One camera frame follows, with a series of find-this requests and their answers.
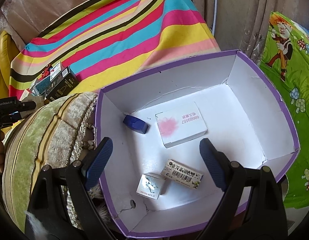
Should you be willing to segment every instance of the purple edge trim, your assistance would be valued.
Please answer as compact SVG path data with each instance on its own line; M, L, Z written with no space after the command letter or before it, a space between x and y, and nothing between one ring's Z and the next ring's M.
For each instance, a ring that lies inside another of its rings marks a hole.
M158 66L158 67L153 68L153 69L145 70L143 72L137 73L137 74L132 75L130 77L127 77L125 79L119 80L118 82L115 82L115 83L108 85L105 88L101 89L99 91L99 95L98 95L98 101L97 101L97 106L96 106L96 118L95 118L95 125L96 125L96 128L97 128L97 130L96 130L96 141L97 141L97 143L100 143L100 140L101 140L101 135L100 135L101 118L100 118L100 116L101 116L102 98L103 98L104 93L109 92L110 90L113 90L113 89L120 87L122 85L125 85L127 83L130 83L132 81L135 81L137 79L158 73L160 71L164 71L164 70L174 68L174 67L177 67L177 66L180 66L180 65L184 65L184 64L187 64L187 63L192 63L192 62L197 62L197 61L207 60L207 59L217 58L217 57L225 57L225 56L230 56L230 55L237 55L239 58L241 58L244 62L246 62L256 72L256 74L262 79L262 81L267 85L269 90L274 95L275 99L277 100L277 102L279 104L281 111L283 112L283 114L284 114L284 116L287 120L288 126L289 126L291 134L292 134L295 152L292 153L290 160L287 162L287 164L282 169L282 171L280 171L279 174L276 176L275 179L278 182L283 177L283 175L288 171L290 166L293 164L293 162L296 159L296 157L299 153L299 150L300 150L299 149L300 145L299 145L298 135L297 135L297 132L296 132L296 127L294 126L292 117L290 115L290 112L289 112L287 106L282 101L281 96L280 96L279 92L276 90L276 88L274 87L274 85L268 80L266 75L240 50L229 50L229 51L222 51L222 52L216 52L216 53L211 53L211 54L199 55L199 56L189 57L189 58L186 58L186 59L167 63L165 65ZM115 206L114 206L112 199L111 199L111 195L110 195L110 192L109 192L106 176L105 176L104 173L101 174L99 182L100 182L101 189L103 191L107 206L109 208L109 212L110 212L112 217L117 217L116 219L114 219L114 222L116 223L118 228L120 228L121 232L126 237L161 238L161 237L169 237L169 236L175 236L175 235L183 235L183 234L188 234L188 233L203 230L204 227L208 223L208 221L207 221L205 223L190 226L190 227L187 227L187 228L179 228L179 229L162 231L162 232L144 232L144 233L132 232L132 231L130 232L126 228L126 226L124 225L122 220L118 217ZM247 207L247 202L245 202L244 204L240 205L237 208L236 214L243 212L246 209L246 207Z

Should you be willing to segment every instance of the striped cloth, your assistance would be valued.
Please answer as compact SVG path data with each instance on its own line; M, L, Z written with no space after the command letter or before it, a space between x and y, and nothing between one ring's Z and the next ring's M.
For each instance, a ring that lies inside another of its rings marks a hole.
M48 63L61 61L94 91L136 72L219 51L191 0L88 0L52 23L13 60L9 95L20 98Z

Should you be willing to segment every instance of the purple-trimmed box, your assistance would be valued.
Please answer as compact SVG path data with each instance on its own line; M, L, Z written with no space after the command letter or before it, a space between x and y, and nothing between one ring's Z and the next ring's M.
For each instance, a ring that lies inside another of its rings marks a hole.
M155 114L196 102L205 135L165 148ZM146 134L123 124L125 114L147 122ZM200 156L208 137L217 150L249 168L267 165L279 181L299 152L296 128L280 94L241 51L191 57L135 74L99 92L96 142L114 150L100 184L110 214L127 237L155 238L202 230L222 197ZM160 174L172 159L203 173L196 190L166 180L157 200L136 194L143 173ZM246 207L245 189L237 213ZM131 200L136 207L131 207Z

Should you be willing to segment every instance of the black box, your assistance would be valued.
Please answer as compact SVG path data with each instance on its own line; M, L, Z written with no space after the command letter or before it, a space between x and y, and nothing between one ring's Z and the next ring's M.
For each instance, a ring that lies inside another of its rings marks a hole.
M50 102L68 95L79 84L70 67L60 71L46 88L45 96Z

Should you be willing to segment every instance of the white box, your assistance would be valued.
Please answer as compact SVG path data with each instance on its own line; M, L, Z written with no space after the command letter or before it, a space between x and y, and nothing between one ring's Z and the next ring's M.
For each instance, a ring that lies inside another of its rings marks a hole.
M208 132L166 148L155 115L188 102L196 102ZM126 128L125 114L147 122L148 132ZM205 227L223 192L215 186L200 155L204 137L230 161L248 168L269 166L276 181L299 151L296 129L280 94L237 50L168 63L103 88L95 125L95 142L108 136L114 145L100 177L107 207L122 233L131 238L174 236ZM137 194L141 175L160 174L169 159L200 171L200 186L193 190L166 179L157 200ZM249 188L245 188L238 213L246 208L248 197Z
M165 177L157 174L142 174L136 193L148 198L158 199Z
M203 177L203 174L173 160L167 161L161 175L189 188L198 188Z
M195 102L155 115L166 148L200 137L207 131Z

